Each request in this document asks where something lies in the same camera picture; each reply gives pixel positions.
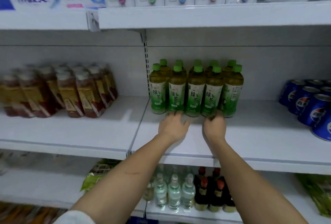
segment forearm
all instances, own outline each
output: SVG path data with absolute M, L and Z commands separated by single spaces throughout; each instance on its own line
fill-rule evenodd
M 119 163 L 93 189 L 77 201 L 96 223 L 125 223 L 140 201 L 162 155 L 170 146 L 167 135 L 150 142 Z
M 225 141 L 213 141 L 231 196 L 246 224 L 307 223 L 294 206 Z

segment white shelf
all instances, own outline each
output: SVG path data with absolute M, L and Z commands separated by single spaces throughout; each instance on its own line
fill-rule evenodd
M 132 151 L 158 133 L 165 114 L 154 114 L 151 103 L 140 124 Z M 219 167 L 202 133 L 204 117 L 192 121 L 186 138 L 162 157 L 165 164 Z M 311 134 L 287 108 L 274 101 L 240 100 L 236 115 L 227 119 L 226 140 L 254 169 L 292 173 L 331 174 L 331 143 Z
M 83 196 L 82 183 L 100 159 L 67 157 L 66 164 L 40 154 L 38 161 L 24 169 L 10 169 L 0 179 L 0 201 L 71 208 Z M 133 216 L 143 217 L 146 201 L 141 200 Z
M 88 30 L 85 11 L 1 11 L 0 29 Z
M 331 24 L 331 2 L 104 8 L 101 29 Z
M 293 174 L 262 172 L 262 175 L 294 205 L 302 216 L 310 224 L 327 224 L 330 219 L 319 215 L 318 210 L 304 191 Z M 210 211 L 197 211 L 195 208 L 184 211 L 182 207 L 175 213 L 169 207 L 164 210 L 156 207 L 155 202 L 150 201 L 146 207 L 146 217 L 160 221 L 176 221 L 184 223 L 206 224 L 231 224 L 242 223 L 239 213 L 226 213 L 220 210 L 217 213 Z
M 0 148 L 123 160 L 148 97 L 118 99 L 97 119 L 70 118 L 65 110 L 46 119 L 0 113 Z

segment person's left arm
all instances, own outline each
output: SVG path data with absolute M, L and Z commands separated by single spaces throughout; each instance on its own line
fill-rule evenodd
M 89 215 L 95 223 L 125 223 L 145 192 L 165 151 L 183 139 L 189 122 L 181 123 L 182 112 L 172 112 L 159 125 L 159 133 L 126 160 L 119 163 L 71 210 Z

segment hand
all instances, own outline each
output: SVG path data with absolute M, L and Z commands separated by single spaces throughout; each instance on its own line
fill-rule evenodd
M 175 143 L 177 141 L 185 138 L 185 135 L 188 131 L 190 123 L 185 121 L 184 124 L 181 122 L 181 116 L 183 112 L 177 111 L 170 112 L 167 114 L 166 118 L 163 119 L 159 124 L 159 134 L 158 135 L 167 135 L 171 138 L 171 142 Z
M 221 111 L 217 110 L 215 115 L 206 117 L 204 132 L 208 141 L 212 144 L 225 141 L 226 121 Z

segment blue pepsi can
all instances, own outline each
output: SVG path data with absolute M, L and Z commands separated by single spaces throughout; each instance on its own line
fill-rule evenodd
M 304 86 L 301 90 L 296 92 L 294 99 L 290 103 L 289 112 L 299 115 L 304 110 L 309 99 L 319 92 L 320 90 L 317 88 Z
M 321 87 L 319 89 L 321 90 L 321 94 L 325 94 L 325 95 L 331 96 L 331 87 L 323 86 L 323 87 Z
M 279 103 L 288 107 L 293 100 L 297 90 L 300 90 L 304 87 L 306 83 L 302 80 L 291 80 L 289 81 L 284 89 L 283 93 L 280 95 Z
M 324 85 L 327 87 L 331 87 L 331 80 L 324 80 Z
M 321 117 L 325 108 L 331 105 L 331 97 L 324 94 L 315 94 L 309 99 L 302 113 L 298 116 L 299 122 L 306 126 L 313 126 Z
M 331 109 L 325 110 L 325 113 L 313 126 L 312 133 L 321 139 L 331 141 Z
M 306 86 L 318 88 L 324 86 L 324 83 L 321 80 L 305 80 Z

